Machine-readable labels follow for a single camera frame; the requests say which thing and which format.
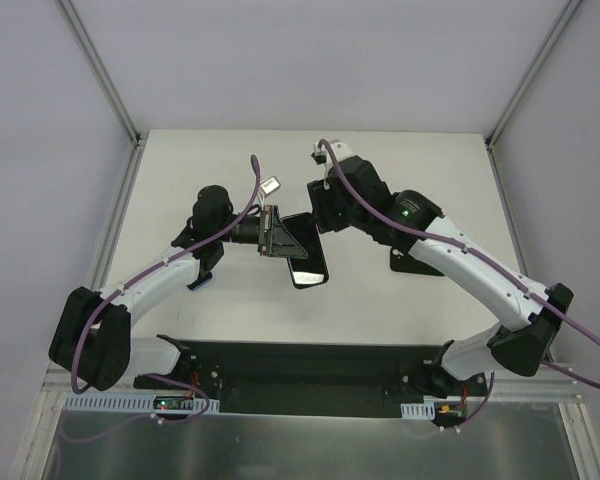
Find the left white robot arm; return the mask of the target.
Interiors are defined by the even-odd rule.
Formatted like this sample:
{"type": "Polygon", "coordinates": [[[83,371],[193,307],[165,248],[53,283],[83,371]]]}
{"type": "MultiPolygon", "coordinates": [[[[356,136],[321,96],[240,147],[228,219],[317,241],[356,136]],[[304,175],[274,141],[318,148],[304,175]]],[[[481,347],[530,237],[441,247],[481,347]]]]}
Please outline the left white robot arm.
{"type": "Polygon", "coordinates": [[[267,205],[258,215],[235,213],[225,188],[203,188],[185,227],[160,259],[117,284],[79,287],[69,294],[48,356],[70,373],[73,390],[105,391],[124,377],[148,375],[157,375],[168,388],[184,387],[192,369],[185,346],[165,335],[135,338],[132,329],[175,291],[210,280],[228,242],[254,245],[262,256],[309,256],[276,206],[267,205]]]}

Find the black phone case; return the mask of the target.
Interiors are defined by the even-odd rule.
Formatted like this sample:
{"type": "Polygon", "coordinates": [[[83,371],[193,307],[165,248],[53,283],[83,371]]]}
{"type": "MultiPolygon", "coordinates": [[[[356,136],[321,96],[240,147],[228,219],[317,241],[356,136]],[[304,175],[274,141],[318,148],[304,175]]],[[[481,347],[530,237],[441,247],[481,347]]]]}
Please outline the black phone case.
{"type": "Polygon", "coordinates": [[[389,267],[391,271],[397,273],[444,277],[444,274],[434,267],[419,261],[396,248],[391,249],[389,267]]]}

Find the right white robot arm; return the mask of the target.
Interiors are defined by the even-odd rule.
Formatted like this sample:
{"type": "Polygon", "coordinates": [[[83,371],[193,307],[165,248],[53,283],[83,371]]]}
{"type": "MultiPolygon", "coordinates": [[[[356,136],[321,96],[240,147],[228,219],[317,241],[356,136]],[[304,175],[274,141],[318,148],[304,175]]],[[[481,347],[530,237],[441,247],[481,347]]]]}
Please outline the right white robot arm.
{"type": "Polygon", "coordinates": [[[438,205],[414,190],[390,192],[374,166],[358,156],[342,159],[307,190],[320,233],[354,227],[398,251],[407,262],[404,272],[444,276],[496,317],[489,329],[446,342],[430,363],[410,374],[414,388],[445,398],[487,371],[537,373],[560,330],[558,315],[572,302],[569,288],[547,287],[490,264],[438,205]]]}

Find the black cased phone with ring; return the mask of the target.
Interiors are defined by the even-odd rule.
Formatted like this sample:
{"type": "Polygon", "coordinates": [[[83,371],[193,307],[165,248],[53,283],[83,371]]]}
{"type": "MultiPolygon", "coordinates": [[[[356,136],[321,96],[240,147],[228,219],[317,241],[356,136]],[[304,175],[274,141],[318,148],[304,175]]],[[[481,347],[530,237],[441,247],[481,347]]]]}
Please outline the black cased phone with ring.
{"type": "Polygon", "coordinates": [[[307,252],[307,257],[288,258],[287,264],[293,286],[298,290],[323,285],[329,280],[320,233],[308,212],[287,216],[282,223],[307,252]]]}

